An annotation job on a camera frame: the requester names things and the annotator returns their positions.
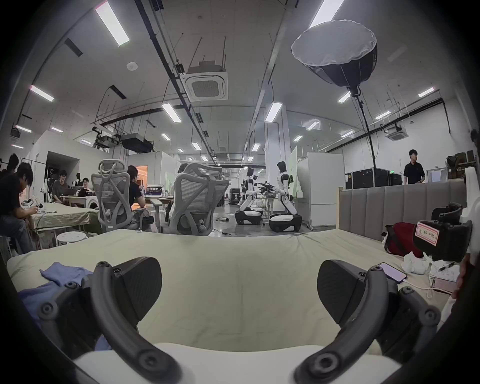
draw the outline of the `man in black shirt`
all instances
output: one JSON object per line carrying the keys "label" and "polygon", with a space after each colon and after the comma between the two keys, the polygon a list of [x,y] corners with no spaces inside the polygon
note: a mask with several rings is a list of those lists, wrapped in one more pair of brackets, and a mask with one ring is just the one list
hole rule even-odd
{"label": "man in black shirt", "polygon": [[417,151],[412,149],[409,153],[410,162],[405,165],[405,170],[403,171],[403,183],[406,184],[416,184],[423,183],[425,180],[425,172],[423,172],[423,167],[420,163],[417,163]]}
{"label": "man in black shirt", "polygon": [[21,248],[19,254],[35,251],[24,219],[36,213],[38,208],[21,208],[19,197],[32,182],[32,167],[27,163],[21,163],[16,173],[0,180],[0,235],[16,239]]}

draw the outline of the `handwritten label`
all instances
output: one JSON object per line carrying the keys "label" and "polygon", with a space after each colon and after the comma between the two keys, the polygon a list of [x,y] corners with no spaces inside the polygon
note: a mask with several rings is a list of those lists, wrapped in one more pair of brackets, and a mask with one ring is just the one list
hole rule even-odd
{"label": "handwritten label", "polygon": [[415,236],[425,240],[433,246],[437,246],[439,230],[432,228],[426,224],[418,223],[417,230],[415,231]]}

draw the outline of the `mattress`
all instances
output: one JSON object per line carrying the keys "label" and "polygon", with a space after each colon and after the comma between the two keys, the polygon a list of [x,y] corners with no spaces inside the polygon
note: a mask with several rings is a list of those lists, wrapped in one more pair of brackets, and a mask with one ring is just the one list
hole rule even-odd
{"label": "mattress", "polygon": [[[120,229],[16,256],[7,269],[20,291],[44,284],[38,270],[55,261],[93,271],[99,261],[116,265],[138,256],[158,259],[163,277],[158,300],[139,323],[140,334],[151,343],[224,351],[329,344],[339,327],[318,298],[321,263],[339,259],[367,269],[381,262],[399,267],[402,261],[379,241],[337,229],[248,238]],[[408,279],[428,286],[426,276]],[[426,299],[426,291],[420,294]],[[447,298],[434,292],[426,300],[441,309]]]}
{"label": "mattress", "polygon": [[31,215],[32,230],[98,224],[98,211],[95,209],[70,207],[57,203],[43,203],[43,205],[47,212],[57,212]]}

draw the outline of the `black beam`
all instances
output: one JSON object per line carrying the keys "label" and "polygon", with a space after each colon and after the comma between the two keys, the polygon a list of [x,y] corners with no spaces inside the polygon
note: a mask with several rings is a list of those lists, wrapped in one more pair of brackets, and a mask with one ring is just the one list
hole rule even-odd
{"label": "black beam", "polygon": [[[438,99],[435,99],[435,100],[431,101],[430,103],[424,104],[424,105],[422,105],[422,106],[420,106],[420,107],[418,107],[418,108],[410,111],[407,115],[403,115],[403,116],[401,116],[401,117],[399,117],[399,118],[396,118],[395,120],[392,120],[392,121],[388,122],[387,124],[382,125],[382,126],[379,127],[379,128],[375,128],[374,130],[370,131],[370,134],[374,134],[374,133],[376,133],[376,132],[382,131],[382,130],[384,130],[386,127],[389,127],[390,125],[394,125],[395,123],[398,123],[398,122],[400,122],[400,121],[403,121],[403,120],[405,120],[405,119],[408,119],[408,118],[410,118],[410,117],[412,117],[412,116],[415,116],[417,113],[426,111],[427,109],[430,109],[430,108],[435,107],[435,106],[437,106],[437,105],[439,105],[439,104],[442,104],[442,103],[445,104],[445,103],[444,103],[444,100],[443,100],[441,97],[439,97]],[[367,136],[368,136],[368,133],[361,134],[360,136],[357,136],[357,137],[353,138],[352,140],[347,141],[346,143],[343,143],[343,144],[341,144],[341,145],[339,145],[339,146],[336,146],[335,148],[329,149],[329,150],[326,151],[326,152],[327,152],[327,153],[330,153],[330,152],[336,151],[337,149],[340,149],[340,148],[344,147],[345,145],[352,144],[352,143],[354,143],[355,141],[361,140],[361,139],[363,139],[364,137],[367,137]]]}
{"label": "black beam", "polygon": [[[173,109],[183,109],[183,105],[173,105]],[[130,115],[125,115],[125,116],[120,116],[120,117],[117,117],[115,119],[112,119],[112,120],[109,120],[109,121],[105,121],[103,123],[101,123],[100,125],[102,127],[105,127],[106,125],[109,125],[109,124],[114,124],[118,121],[122,121],[122,120],[127,120],[127,119],[130,119],[130,118],[134,118],[134,117],[138,117],[138,116],[143,116],[143,115],[149,115],[150,113],[155,113],[155,112],[163,112],[163,108],[160,107],[160,108],[153,108],[153,109],[147,109],[145,111],[140,111],[140,112],[135,112],[135,113],[131,113]]]}

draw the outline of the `gray headboard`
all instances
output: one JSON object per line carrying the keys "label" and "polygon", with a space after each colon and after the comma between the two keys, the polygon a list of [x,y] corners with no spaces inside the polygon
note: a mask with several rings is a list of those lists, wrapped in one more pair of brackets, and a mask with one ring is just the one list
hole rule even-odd
{"label": "gray headboard", "polygon": [[435,208],[449,202],[467,206],[462,179],[362,188],[339,194],[338,228],[375,240],[382,240],[386,225],[430,220]]}

